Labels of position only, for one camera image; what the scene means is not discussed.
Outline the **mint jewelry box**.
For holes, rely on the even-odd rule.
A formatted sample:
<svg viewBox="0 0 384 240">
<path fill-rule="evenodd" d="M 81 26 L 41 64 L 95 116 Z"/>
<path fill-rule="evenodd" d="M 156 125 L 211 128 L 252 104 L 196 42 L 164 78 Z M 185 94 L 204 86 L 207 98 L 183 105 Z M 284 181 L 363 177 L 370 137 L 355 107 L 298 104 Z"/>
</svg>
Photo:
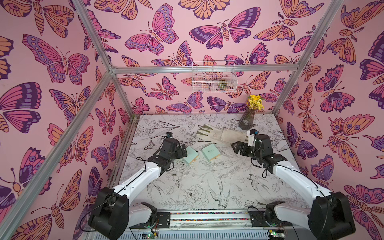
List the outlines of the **mint jewelry box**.
<svg viewBox="0 0 384 240">
<path fill-rule="evenodd" d="M 183 157 L 182 160 L 188 164 L 191 165 L 199 156 L 199 153 L 196 152 L 193 148 L 187 147 L 187 156 Z"/>
<path fill-rule="evenodd" d="M 221 155 L 220 151 L 217 149 L 217 147 L 214 144 L 210 144 L 202 148 L 201 152 L 203 156 L 206 158 L 206 160 L 209 162 L 218 158 Z"/>
</svg>

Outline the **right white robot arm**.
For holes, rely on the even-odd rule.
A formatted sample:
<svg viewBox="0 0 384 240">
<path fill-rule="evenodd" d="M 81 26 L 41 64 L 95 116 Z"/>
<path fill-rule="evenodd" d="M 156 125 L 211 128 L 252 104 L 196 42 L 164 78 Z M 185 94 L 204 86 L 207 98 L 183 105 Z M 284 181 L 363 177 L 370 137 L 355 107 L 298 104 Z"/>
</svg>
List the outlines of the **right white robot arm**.
<svg viewBox="0 0 384 240">
<path fill-rule="evenodd" d="M 258 168 L 281 179 L 307 202 L 308 208 L 293 207 L 284 201 L 267 204 L 264 216 L 270 226 L 289 222 L 311 231 L 318 240 L 338 240 L 355 233 L 348 198 L 318 185 L 283 155 L 274 153 L 269 136 L 256 130 L 231 131 L 222 140 L 231 144 L 235 154 L 256 160 Z"/>
</svg>

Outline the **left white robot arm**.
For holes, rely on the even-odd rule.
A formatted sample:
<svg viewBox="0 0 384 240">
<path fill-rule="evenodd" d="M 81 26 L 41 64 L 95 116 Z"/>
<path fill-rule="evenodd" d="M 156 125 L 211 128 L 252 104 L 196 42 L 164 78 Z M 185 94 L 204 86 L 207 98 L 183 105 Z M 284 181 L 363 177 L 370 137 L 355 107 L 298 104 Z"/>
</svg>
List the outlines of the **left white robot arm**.
<svg viewBox="0 0 384 240">
<path fill-rule="evenodd" d="M 112 188 L 104 187 L 89 210 L 87 225 L 93 232 L 109 240 L 120 238 L 127 228 L 137 225 L 153 227 L 157 223 L 157 208 L 146 202 L 134 205 L 136 197 L 154 180 L 174 167 L 176 159 L 187 157 L 185 145 L 171 132 L 162 136 L 159 149 L 144 161 L 142 170 Z"/>
</svg>

